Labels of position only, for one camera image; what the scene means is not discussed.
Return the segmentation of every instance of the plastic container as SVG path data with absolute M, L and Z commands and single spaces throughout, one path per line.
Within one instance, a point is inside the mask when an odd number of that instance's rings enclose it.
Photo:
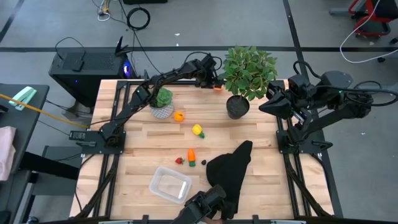
M 191 185 L 190 177 L 166 167 L 159 167 L 150 182 L 149 190 L 162 198 L 181 204 L 187 198 Z

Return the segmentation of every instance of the blue light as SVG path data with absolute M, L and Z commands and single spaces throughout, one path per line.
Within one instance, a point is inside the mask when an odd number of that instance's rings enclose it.
M 129 60 L 126 60 L 123 65 L 123 72 L 126 78 L 131 78 L 131 66 Z

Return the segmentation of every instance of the small red fruit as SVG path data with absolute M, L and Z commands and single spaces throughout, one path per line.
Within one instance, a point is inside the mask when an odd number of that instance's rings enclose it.
M 177 163 L 177 164 L 183 164 L 183 163 L 184 163 L 184 160 L 183 160 L 181 157 L 179 157 L 179 158 L 177 158 L 177 159 L 175 160 L 175 163 Z

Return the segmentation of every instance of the computer tower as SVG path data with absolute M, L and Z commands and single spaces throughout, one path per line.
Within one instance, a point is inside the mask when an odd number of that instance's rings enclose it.
M 127 55 L 115 56 L 115 49 L 70 48 L 58 52 L 61 57 L 55 54 L 49 75 L 84 106 L 95 105 L 101 80 L 136 78 Z

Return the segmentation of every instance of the concrete floor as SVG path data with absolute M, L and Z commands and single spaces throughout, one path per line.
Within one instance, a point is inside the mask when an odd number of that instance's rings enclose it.
M 8 20 L 18 0 L 0 1 L 0 29 Z M 349 17 L 331 17 L 330 7 L 347 6 L 350 1 L 290 0 L 299 41 L 302 47 L 339 47 L 352 31 Z M 143 4 L 151 13 L 149 26 L 138 32 L 145 47 L 258 45 L 292 47 L 293 41 L 281 0 L 248 0 L 242 7 L 239 0 L 170 0 L 167 4 Z M 111 2 L 111 14 L 121 19 L 117 2 Z M 4 47 L 54 47 L 62 38 L 72 36 L 86 47 L 114 47 L 121 35 L 126 44 L 132 42 L 132 32 L 124 24 L 98 22 L 96 7 L 90 0 L 25 0 L 6 36 Z M 136 26 L 145 15 L 134 15 Z M 392 32 L 377 42 L 350 39 L 347 47 L 385 47 L 398 34 L 398 24 L 391 24 Z M 66 41 L 62 47 L 77 46 Z M 156 67 L 168 71 L 179 67 L 189 52 L 148 52 Z M 212 52 L 223 56 L 226 52 Z M 295 52 L 273 52 L 278 57 L 279 78 L 294 74 Z M 353 60 L 382 54 L 347 53 Z M 48 100 L 70 106 L 73 98 L 49 76 L 54 52 L 0 52 L 0 82 L 46 84 L 50 86 Z M 350 64 L 338 52 L 304 52 L 304 59 L 318 73 L 341 70 L 351 74 L 355 82 L 375 80 L 385 85 L 398 81 L 397 59 L 383 64 L 375 61 Z M 155 70 L 142 52 L 134 53 L 138 74 L 144 69 Z M 52 105 L 44 110 L 55 115 L 62 111 Z M 325 128 L 325 138 L 335 144 L 329 149 L 331 164 L 340 196 L 343 214 L 347 218 L 398 221 L 398 153 L 396 151 L 398 104 L 374 108 L 364 119 L 346 120 Z M 40 116 L 40 120 L 62 131 L 76 129 L 65 123 Z M 73 146 L 61 133 L 38 123 L 28 151 L 41 154 L 45 145 Z M 68 217 L 71 197 L 37 197 L 31 215 L 42 222 Z

